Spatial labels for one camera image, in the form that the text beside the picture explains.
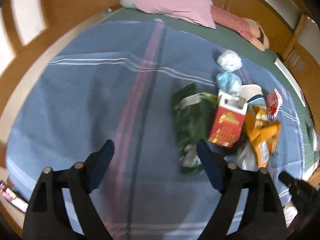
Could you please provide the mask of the dark green snack bag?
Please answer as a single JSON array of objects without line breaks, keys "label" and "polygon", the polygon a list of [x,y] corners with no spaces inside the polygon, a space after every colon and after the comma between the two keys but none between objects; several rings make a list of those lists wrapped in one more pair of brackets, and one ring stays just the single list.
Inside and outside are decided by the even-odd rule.
[{"label": "dark green snack bag", "polygon": [[207,128],[201,93],[191,83],[172,95],[172,118],[179,146],[179,166],[183,174],[202,174],[197,143],[206,139]]}]

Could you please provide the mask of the striped plush doll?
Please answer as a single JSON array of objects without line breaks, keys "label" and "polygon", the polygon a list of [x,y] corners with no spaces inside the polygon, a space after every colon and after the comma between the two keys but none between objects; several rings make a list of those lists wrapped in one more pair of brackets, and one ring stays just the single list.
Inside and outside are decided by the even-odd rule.
[{"label": "striped plush doll", "polygon": [[211,8],[211,15],[215,23],[238,33],[260,51],[269,49],[270,42],[262,26],[257,21],[236,16],[215,5]]}]

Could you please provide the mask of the white board on bed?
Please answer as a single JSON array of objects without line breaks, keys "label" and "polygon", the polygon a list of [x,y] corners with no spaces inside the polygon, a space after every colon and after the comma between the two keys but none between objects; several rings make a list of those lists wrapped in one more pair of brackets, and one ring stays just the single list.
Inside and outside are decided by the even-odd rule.
[{"label": "white board on bed", "polygon": [[293,75],[290,73],[290,71],[286,68],[285,64],[281,62],[281,60],[277,57],[274,60],[274,64],[278,67],[278,69],[282,72],[282,74],[286,77],[286,79],[289,81],[293,89],[295,90],[296,94],[298,95],[302,105],[306,107],[306,102],[304,98],[304,94],[302,89],[300,88],[299,84],[293,77]]}]

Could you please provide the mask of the light blue wrapper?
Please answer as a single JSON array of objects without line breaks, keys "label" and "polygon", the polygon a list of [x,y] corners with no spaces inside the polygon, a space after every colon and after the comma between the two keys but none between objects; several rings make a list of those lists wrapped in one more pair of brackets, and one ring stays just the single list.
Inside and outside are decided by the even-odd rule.
[{"label": "light blue wrapper", "polygon": [[233,72],[223,72],[216,76],[216,82],[219,89],[227,93],[240,93],[242,80]]}]

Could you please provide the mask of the light green paper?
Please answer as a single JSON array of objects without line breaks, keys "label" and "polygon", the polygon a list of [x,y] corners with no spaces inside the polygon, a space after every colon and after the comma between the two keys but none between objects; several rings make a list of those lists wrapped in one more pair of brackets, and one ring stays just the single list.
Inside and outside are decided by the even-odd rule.
[{"label": "light green paper", "polygon": [[210,102],[212,105],[217,104],[217,95],[215,95],[215,94],[208,93],[208,92],[202,92],[202,93],[200,93],[200,96],[203,100]]}]

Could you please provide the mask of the red white wrapper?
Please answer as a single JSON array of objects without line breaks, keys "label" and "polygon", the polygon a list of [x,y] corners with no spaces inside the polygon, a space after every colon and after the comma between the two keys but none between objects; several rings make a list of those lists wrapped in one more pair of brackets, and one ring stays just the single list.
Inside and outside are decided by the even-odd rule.
[{"label": "red white wrapper", "polygon": [[266,97],[266,114],[270,121],[274,121],[277,118],[280,107],[283,104],[283,99],[277,89],[270,92]]}]

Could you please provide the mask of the pink pillow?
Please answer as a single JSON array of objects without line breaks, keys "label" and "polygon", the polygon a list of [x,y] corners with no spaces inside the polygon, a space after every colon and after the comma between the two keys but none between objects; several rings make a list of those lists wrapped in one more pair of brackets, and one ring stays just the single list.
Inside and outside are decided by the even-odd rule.
[{"label": "pink pillow", "polygon": [[136,8],[148,14],[162,14],[207,28],[216,28],[211,15],[213,0],[137,0]]}]

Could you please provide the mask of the orange snack bag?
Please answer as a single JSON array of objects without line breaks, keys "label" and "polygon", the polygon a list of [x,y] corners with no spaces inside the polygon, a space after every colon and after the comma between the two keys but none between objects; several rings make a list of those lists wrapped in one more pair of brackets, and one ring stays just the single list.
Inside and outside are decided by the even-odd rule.
[{"label": "orange snack bag", "polygon": [[258,167],[266,167],[270,156],[276,152],[281,123],[268,120],[264,107],[249,106],[245,116],[245,131],[255,152]]}]

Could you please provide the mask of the wooden bed frame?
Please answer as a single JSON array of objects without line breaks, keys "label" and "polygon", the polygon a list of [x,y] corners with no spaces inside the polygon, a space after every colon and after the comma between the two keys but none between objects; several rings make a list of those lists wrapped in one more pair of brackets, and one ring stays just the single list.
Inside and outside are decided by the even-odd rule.
[{"label": "wooden bed frame", "polygon": [[50,60],[107,22],[119,0],[1,0],[1,154],[26,98]]}]

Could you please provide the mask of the green bed mat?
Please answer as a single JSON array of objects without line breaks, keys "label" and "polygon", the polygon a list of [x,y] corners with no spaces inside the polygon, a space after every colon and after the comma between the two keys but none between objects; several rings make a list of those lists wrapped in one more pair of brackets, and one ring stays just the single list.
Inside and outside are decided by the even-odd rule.
[{"label": "green bed mat", "polygon": [[311,146],[308,136],[308,128],[313,125],[311,112],[309,111],[308,107],[302,104],[293,85],[291,85],[283,72],[274,64],[274,61],[277,57],[274,51],[269,49],[265,52],[260,52],[236,32],[221,25],[218,25],[216,29],[210,29],[201,25],[179,20],[177,18],[159,14],[147,14],[136,9],[127,8],[119,8],[117,10],[111,10],[108,8],[103,10],[103,15],[105,15],[107,21],[148,21],[161,19],[167,26],[173,29],[194,34],[223,48],[233,50],[240,56],[244,56],[257,65],[264,67],[278,79],[287,92],[290,93],[291,98],[294,101],[297,111],[296,120],[300,122],[300,129],[302,130],[304,142],[305,168],[310,168],[310,166],[319,159],[317,154],[313,151],[313,147]]}]

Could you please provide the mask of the blue plaid blanket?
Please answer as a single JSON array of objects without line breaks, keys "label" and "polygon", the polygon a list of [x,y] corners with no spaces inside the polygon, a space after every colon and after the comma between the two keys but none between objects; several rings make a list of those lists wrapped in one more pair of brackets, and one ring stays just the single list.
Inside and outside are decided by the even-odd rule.
[{"label": "blue plaid blanket", "polygon": [[[53,57],[26,98],[7,144],[9,179],[31,198],[45,167],[65,170],[110,139],[114,156],[92,203],[114,239],[197,239],[221,194],[205,171],[183,174],[172,118],[172,95],[194,83],[218,96],[216,62],[225,48],[161,20],[107,21],[75,38]],[[283,104],[281,132],[266,168],[282,204],[290,201],[281,171],[304,173],[304,142],[290,93],[268,70],[242,58],[234,72],[263,96],[277,89]],[[230,151],[228,162],[259,169],[245,131],[232,148],[209,142],[218,105],[203,101],[213,150]]]}]

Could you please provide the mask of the white tissue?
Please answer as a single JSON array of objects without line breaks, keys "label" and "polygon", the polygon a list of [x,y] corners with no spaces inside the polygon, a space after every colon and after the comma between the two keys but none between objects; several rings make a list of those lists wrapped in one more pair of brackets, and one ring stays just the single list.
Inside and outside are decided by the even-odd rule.
[{"label": "white tissue", "polygon": [[223,51],[216,60],[217,64],[225,71],[234,72],[242,67],[242,59],[240,56],[232,51]]}]

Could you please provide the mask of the red cardboard box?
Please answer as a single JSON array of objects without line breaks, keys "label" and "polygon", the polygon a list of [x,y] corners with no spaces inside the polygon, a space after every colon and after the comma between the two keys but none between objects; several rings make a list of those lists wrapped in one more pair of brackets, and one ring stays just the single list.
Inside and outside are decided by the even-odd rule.
[{"label": "red cardboard box", "polygon": [[221,89],[217,99],[218,105],[208,141],[232,148],[240,138],[248,103],[244,98]]}]

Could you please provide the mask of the white paper cup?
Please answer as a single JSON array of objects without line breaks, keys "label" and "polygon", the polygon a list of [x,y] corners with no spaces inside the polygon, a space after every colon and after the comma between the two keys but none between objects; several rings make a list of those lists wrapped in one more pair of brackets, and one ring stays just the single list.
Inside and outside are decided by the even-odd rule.
[{"label": "white paper cup", "polygon": [[249,106],[266,106],[262,88],[256,84],[242,85],[240,97],[245,99]]}]

